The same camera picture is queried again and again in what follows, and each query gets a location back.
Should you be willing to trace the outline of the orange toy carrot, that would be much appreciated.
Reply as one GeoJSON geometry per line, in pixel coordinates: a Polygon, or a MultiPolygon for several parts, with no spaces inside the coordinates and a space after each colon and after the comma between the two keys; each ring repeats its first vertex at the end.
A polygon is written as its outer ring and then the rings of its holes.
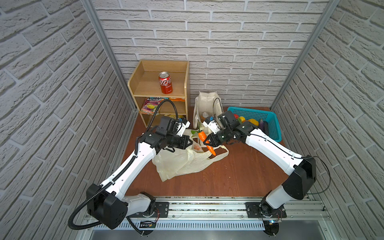
{"type": "Polygon", "coordinates": [[[192,130],[191,133],[193,136],[198,136],[200,143],[203,144],[207,149],[211,152],[212,155],[216,156],[216,152],[212,146],[207,146],[204,144],[204,141],[206,141],[206,144],[209,144],[207,137],[210,133],[210,129],[208,127],[205,127],[203,123],[198,123],[198,128],[196,130],[192,130]]]}

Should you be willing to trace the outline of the thin cream plastic bag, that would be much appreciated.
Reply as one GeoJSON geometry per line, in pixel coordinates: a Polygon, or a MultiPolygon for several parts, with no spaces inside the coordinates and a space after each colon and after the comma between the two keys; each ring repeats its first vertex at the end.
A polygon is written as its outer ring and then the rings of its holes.
{"type": "Polygon", "coordinates": [[[193,141],[193,145],[185,150],[175,149],[174,153],[160,151],[152,159],[152,163],[156,166],[162,182],[165,182],[177,176],[201,172],[229,155],[229,150],[225,146],[217,147],[217,150],[224,152],[212,156],[210,151],[204,152],[202,147],[193,141]]]}

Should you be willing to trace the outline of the canvas tote bag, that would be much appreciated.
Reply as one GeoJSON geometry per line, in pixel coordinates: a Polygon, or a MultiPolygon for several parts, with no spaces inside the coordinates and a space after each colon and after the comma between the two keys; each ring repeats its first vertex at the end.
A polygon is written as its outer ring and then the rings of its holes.
{"type": "Polygon", "coordinates": [[[221,98],[217,92],[199,92],[199,95],[195,98],[193,128],[198,129],[203,125],[204,113],[208,114],[209,117],[213,116],[217,120],[218,116],[223,112],[221,98]]]}

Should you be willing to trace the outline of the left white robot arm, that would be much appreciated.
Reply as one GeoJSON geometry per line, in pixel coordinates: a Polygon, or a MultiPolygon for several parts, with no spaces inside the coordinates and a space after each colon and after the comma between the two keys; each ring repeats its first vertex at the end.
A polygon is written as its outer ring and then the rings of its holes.
{"type": "Polygon", "coordinates": [[[162,117],[158,126],[139,136],[135,150],[129,158],[99,186],[93,184],[87,189],[87,212],[110,229],[115,229],[131,215],[142,213],[152,216],[155,212],[156,199],[145,192],[125,198],[125,194],[142,171],[160,151],[174,152],[185,150],[192,145],[184,131],[190,126],[185,119],[162,117]]]}

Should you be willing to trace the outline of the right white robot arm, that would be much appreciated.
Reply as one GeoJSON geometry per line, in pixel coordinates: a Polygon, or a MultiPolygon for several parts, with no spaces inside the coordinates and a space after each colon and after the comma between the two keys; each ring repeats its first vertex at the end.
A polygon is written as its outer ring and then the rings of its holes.
{"type": "Polygon", "coordinates": [[[288,175],[280,186],[270,191],[260,202],[259,209],[263,217],[281,217],[283,205],[292,200],[303,200],[316,182],[314,157],[303,157],[290,151],[253,123],[239,122],[231,111],[222,113],[217,119],[207,118],[203,125],[212,131],[203,141],[204,145],[218,147],[231,140],[242,142],[264,154],[288,175]]]}

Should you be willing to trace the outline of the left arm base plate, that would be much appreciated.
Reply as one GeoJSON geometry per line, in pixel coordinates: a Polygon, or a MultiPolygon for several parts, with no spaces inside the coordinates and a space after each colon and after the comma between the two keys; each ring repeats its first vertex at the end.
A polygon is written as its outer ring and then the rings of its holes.
{"type": "Polygon", "coordinates": [[[169,213],[169,202],[156,202],[152,213],[144,212],[141,215],[144,218],[167,218],[169,213]]]}

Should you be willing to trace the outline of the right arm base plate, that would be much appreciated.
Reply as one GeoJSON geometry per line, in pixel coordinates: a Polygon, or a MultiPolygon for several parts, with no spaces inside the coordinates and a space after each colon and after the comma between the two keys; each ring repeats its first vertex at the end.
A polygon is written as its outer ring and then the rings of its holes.
{"type": "Polygon", "coordinates": [[[274,209],[267,203],[247,202],[245,203],[248,218],[278,218],[287,217],[284,205],[274,209]]]}

